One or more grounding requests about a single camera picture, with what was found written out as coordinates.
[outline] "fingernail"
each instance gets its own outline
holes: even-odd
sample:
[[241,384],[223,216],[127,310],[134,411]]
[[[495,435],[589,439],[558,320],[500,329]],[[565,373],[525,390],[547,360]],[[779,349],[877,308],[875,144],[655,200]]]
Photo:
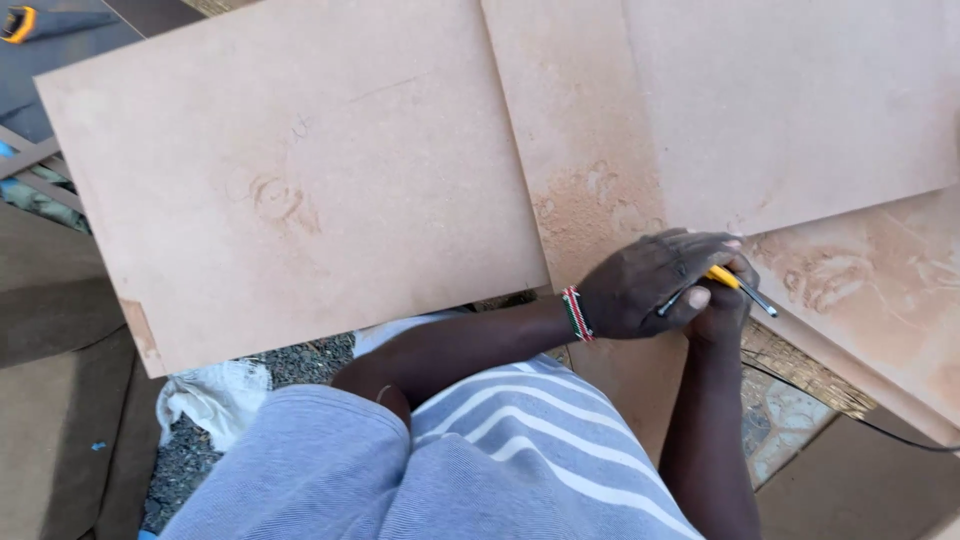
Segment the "fingernail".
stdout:
[[694,309],[700,309],[707,305],[707,302],[710,301],[710,293],[706,292],[704,289],[693,289],[690,291],[690,307]]

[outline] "person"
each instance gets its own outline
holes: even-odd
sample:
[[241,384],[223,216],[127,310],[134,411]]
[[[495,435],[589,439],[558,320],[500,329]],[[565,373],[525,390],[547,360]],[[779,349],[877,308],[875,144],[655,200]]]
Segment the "person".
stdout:
[[[756,287],[741,240],[671,229],[562,295],[359,331],[329,386],[272,394],[161,538],[759,539],[740,442],[750,304],[701,278],[719,264]],[[675,329],[689,346],[658,474],[611,402],[542,353]]]

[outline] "hand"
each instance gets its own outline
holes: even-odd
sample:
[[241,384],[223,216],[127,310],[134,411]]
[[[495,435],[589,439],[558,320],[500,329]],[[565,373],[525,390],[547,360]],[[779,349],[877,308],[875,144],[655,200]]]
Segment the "hand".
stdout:
[[[726,266],[754,290],[759,287],[760,276],[742,255],[734,257]],[[687,339],[709,345],[739,347],[740,336],[750,317],[750,297],[740,289],[731,289],[706,278],[697,281],[693,288],[701,287],[709,293],[709,304],[684,328]]]
[[597,337],[633,339],[680,328],[707,307],[710,289],[691,287],[663,317],[657,307],[697,282],[710,266],[731,262],[740,247],[740,238],[727,233],[670,229],[643,236],[577,286],[581,309]]

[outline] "electrical cable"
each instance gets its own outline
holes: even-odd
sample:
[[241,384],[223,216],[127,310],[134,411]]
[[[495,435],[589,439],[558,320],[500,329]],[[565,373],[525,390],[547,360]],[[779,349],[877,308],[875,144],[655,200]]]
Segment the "electrical cable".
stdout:
[[[743,365],[747,366],[747,367],[754,368],[755,370],[757,370],[757,371],[760,372],[760,373],[766,374],[766,375],[768,375],[768,376],[770,376],[770,377],[772,377],[772,378],[774,378],[774,379],[776,379],[776,380],[779,380],[780,382],[786,384],[787,386],[790,386],[791,388],[795,388],[795,389],[797,389],[797,390],[805,393],[807,396],[810,396],[811,398],[817,400],[818,402],[826,405],[823,401],[821,401],[820,399],[818,399],[818,398],[817,398],[816,396],[814,396],[813,394],[810,394],[809,392],[807,392],[807,391],[803,390],[802,388],[800,388],[800,386],[797,386],[797,385],[794,384],[793,382],[791,382],[791,381],[789,381],[789,380],[781,377],[780,375],[778,375],[777,373],[774,373],[774,372],[771,371],[771,370],[768,370],[768,369],[766,369],[766,368],[760,368],[760,366],[757,366],[757,365],[755,365],[755,364],[751,364],[751,363],[748,363],[748,362],[741,362],[741,363],[742,363]],[[886,435],[886,436],[888,436],[888,437],[890,437],[890,438],[892,438],[892,439],[894,439],[894,440],[896,440],[896,441],[900,441],[901,443],[903,443],[903,444],[905,444],[905,445],[907,445],[907,446],[913,447],[913,448],[919,448],[919,449],[921,449],[921,450],[926,450],[927,452],[935,452],[935,453],[941,453],[941,454],[953,454],[953,453],[956,453],[956,452],[960,452],[960,446],[927,446],[927,445],[925,445],[925,444],[921,444],[921,443],[918,443],[918,442],[915,442],[915,441],[911,441],[911,440],[909,440],[909,439],[904,439],[903,437],[901,437],[901,436],[899,436],[899,435],[896,435],[896,434],[893,434],[893,433],[891,433],[890,431],[887,431],[887,430],[885,430],[885,429],[883,429],[883,428],[879,428],[879,427],[877,427],[877,426],[874,426],[873,424],[871,424],[870,422],[867,422],[866,420],[861,420],[861,419],[859,419],[859,418],[853,418],[853,417],[849,417],[849,418],[851,418],[852,420],[854,420],[857,424],[860,424],[860,425],[862,425],[862,426],[866,426],[867,428],[870,428],[871,430],[874,430],[874,431],[876,431],[877,433]]]

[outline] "screwdriver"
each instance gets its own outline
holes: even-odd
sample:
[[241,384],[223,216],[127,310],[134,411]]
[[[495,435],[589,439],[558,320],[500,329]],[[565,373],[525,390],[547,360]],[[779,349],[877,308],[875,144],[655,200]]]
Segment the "screwdriver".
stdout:
[[[747,285],[743,280],[741,280],[736,274],[734,274],[730,270],[727,270],[722,266],[717,266],[716,264],[714,264],[713,266],[710,267],[709,270],[707,270],[706,277],[716,282],[720,282],[732,289],[743,289],[743,292],[747,293],[747,296],[749,296],[750,299],[756,302],[760,307],[763,307],[763,310],[766,311],[767,314],[769,314],[771,317],[776,318],[777,315],[779,315],[777,313],[777,310],[773,306],[767,304],[767,302],[763,300],[763,298],[760,297],[760,295],[756,294],[756,291],[754,290],[753,287]],[[660,306],[660,308],[657,309],[657,315],[660,317],[666,315],[666,311],[670,309],[670,307],[673,306],[678,299],[680,299],[680,296],[684,294],[684,292],[688,288],[689,286],[684,287],[679,291],[677,291],[676,294],[671,296],[670,299],[666,301],[666,304],[664,304],[663,306]]]

